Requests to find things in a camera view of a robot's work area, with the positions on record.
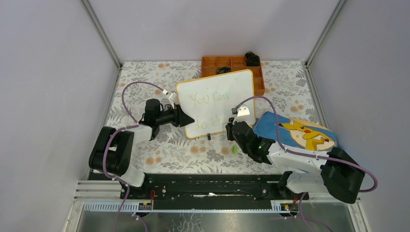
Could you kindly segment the yellow framed whiteboard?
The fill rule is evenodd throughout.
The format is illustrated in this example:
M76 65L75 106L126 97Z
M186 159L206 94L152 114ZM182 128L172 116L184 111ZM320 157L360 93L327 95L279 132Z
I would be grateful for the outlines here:
M190 139L225 131L232 109L245 106L249 116L244 120L255 123L253 73L249 69L179 82L176 85L178 103L194 122L185 126Z

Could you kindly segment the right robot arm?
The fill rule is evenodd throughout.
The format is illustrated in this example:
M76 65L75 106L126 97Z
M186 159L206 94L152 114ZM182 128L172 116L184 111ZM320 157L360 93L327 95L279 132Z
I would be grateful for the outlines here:
M225 128L228 140L235 141L253 161L294 168L280 178L277 192L281 198L304 192L328 193L344 203L356 202L365 171L343 149L312 151L294 147L289 151L290 146L258 136L244 121L230 118Z

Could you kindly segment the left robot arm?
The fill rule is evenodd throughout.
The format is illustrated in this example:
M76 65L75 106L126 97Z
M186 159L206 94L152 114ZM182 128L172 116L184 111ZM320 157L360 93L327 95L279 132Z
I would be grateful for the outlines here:
M195 120L184 113L179 104L162 109L159 100L149 99L138 124L120 129L102 127L88 165L90 169L106 174L110 179L131 186L132 193L143 199L149 195L150 186L144 182L145 173L130 164L134 143L155 139L162 125L184 127L194 122Z

